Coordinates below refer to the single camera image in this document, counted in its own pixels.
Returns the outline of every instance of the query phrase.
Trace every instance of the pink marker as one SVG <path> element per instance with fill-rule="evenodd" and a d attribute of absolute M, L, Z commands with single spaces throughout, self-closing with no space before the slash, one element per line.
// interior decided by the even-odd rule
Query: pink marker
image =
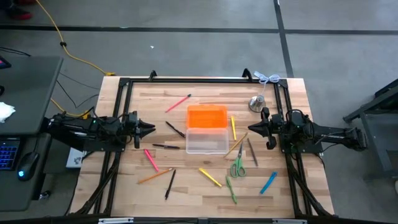
<path fill-rule="evenodd" d="M 166 113 L 169 112 L 170 110 L 172 110 L 173 108 L 175 108 L 176 106 L 178 106 L 180 103 L 184 102 L 186 99 L 188 99 L 189 97 L 191 97 L 191 94 L 188 94 L 186 97 L 184 97 L 182 100 L 176 102 L 173 106 L 171 106 L 169 109 L 167 109 Z"/>
<path fill-rule="evenodd" d="M 147 155 L 150 163 L 154 166 L 156 172 L 159 172 L 159 169 L 157 168 L 154 159 L 152 158 L 152 156 L 150 156 L 148 149 L 144 149 L 145 155 Z"/>

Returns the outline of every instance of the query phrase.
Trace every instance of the green pen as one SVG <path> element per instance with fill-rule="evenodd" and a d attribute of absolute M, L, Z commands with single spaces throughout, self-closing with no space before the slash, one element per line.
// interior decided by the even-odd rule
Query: green pen
<path fill-rule="evenodd" d="M 232 190 L 231 182 L 230 182 L 229 177 L 227 175 L 225 176 L 225 179 L 226 179 L 226 185 L 228 186 L 229 191 L 231 192 L 232 200 L 235 202 L 235 204 L 238 204 L 238 200 L 236 200 L 234 191 Z"/>

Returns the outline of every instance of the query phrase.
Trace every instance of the pen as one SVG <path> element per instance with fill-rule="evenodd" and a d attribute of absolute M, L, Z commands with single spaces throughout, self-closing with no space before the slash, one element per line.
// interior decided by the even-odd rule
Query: pen
<path fill-rule="evenodd" d="M 271 185 L 272 181 L 274 181 L 276 175 L 278 174 L 278 172 L 272 172 L 271 176 L 269 177 L 267 183 L 265 184 L 265 186 L 261 189 L 260 194 L 263 194 L 268 187 Z"/>
<path fill-rule="evenodd" d="M 168 146 L 168 145 L 163 145 L 163 144 L 152 144 L 153 146 L 159 146 L 159 147 L 164 147 L 167 149 L 180 149 L 178 146 Z"/>
<path fill-rule="evenodd" d="M 150 156 L 148 149 L 144 149 L 145 155 L 147 155 L 150 163 L 154 166 L 156 172 L 159 172 L 159 169 L 157 168 L 155 161 L 153 160 L 152 156 Z"/>
<path fill-rule="evenodd" d="M 244 136 L 243 136 L 241 139 L 239 139 L 239 141 L 237 141 L 237 142 L 235 143 L 235 145 L 233 145 L 233 146 L 231 147 L 231 149 L 225 154 L 224 158 L 225 158 L 226 156 L 228 156 L 228 154 L 231 153 L 232 150 L 234 150 L 234 148 L 235 148 L 239 143 L 241 143 L 241 141 L 242 141 L 242 140 L 244 139 L 244 137 L 246 137 L 247 135 L 248 135 L 248 133 L 244 134 Z"/>
<path fill-rule="evenodd" d="M 199 168 L 199 171 L 202 172 L 203 174 L 205 174 L 210 180 L 212 180 L 216 185 L 218 185 L 219 187 L 222 187 L 222 185 L 217 182 L 217 180 L 215 180 L 214 178 L 211 177 L 210 174 L 207 173 L 207 171 L 203 168 Z"/>
<path fill-rule="evenodd" d="M 254 154 L 254 150 L 253 150 L 253 147 L 251 146 L 249 138 L 248 138 L 248 143 L 249 143 L 251 155 L 253 156 L 253 159 L 254 159 L 254 163 L 256 164 L 256 167 L 258 167 L 259 164 L 257 163 L 257 158 L 256 158 L 256 155 Z"/>
<path fill-rule="evenodd" d="M 172 188 L 172 184 L 173 184 L 173 180 L 174 180 L 174 176 L 175 176 L 175 171 L 177 171 L 177 170 L 174 170 L 172 179 L 170 180 L 170 183 L 169 183 L 169 187 L 168 187 L 168 189 L 166 191 L 166 195 L 164 195 L 166 200 L 169 197 L 170 189 Z"/>
<path fill-rule="evenodd" d="M 152 178 L 155 178 L 155 177 L 157 177 L 157 176 L 160 176 L 160 175 L 162 175 L 162 174 L 165 174 L 165 173 L 167 173 L 168 171 L 170 171 L 170 170 L 172 170 L 172 169 L 173 169 L 173 168 L 169 168 L 168 170 L 164 170 L 164 171 L 162 171 L 162 172 L 158 172 L 158 173 L 155 174 L 155 175 L 152 175 L 152 176 L 150 176 L 150 177 L 148 177 L 148 178 L 142 179 L 142 180 L 140 180 L 140 181 L 138 182 L 138 184 L 144 183 L 145 181 L 151 180 Z"/>
<path fill-rule="evenodd" d="M 234 133 L 234 140 L 236 141 L 235 119 L 234 119 L 234 116 L 231 116 L 231 123 L 232 123 L 232 132 Z"/>
<path fill-rule="evenodd" d="M 167 109 L 166 113 L 169 112 L 170 110 L 172 110 L 173 108 L 175 108 L 176 106 L 178 106 L 180 103 L 184 102 L 185 100 L 187 100 L 189 97 L 191 97 L 191 94 L 188 94 L 186 97 L 184 97 L 182 100 L 176 102 L 173 106 L 171 106 L 169 109 Z"/>
<path fill-rule="evenodd" d="M 179 135 L 181 135 L 181 137 L 185 138 L 184 133 L 182 133 L 181 131 L 177 130 L 177 128 L 175 128 L 174 126 L 172 126 L 172 124 L 170 124 L 169 122 L 166 121 L 166 124 L 170 126 L 170 128 L 172 128 L 175 132 L 177 132 Z"/>

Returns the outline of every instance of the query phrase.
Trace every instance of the keyboard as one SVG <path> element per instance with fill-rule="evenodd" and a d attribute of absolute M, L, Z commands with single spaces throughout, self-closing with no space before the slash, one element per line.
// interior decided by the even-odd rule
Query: keyboard
<path fill-rule="evenodd" d="M 20 145 L 18 138 L 0 139 L 0 170 L 14 170 Z"/>

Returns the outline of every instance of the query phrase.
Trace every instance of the clear plastic container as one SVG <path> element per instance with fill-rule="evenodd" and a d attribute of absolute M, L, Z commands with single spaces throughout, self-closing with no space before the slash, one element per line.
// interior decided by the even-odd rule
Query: clear plastic container
<path fill-rule="evenodd" d="M 226 154 L 229 149 L 226 128 L 188 128 L 186 151 L 189 154 Z"/>

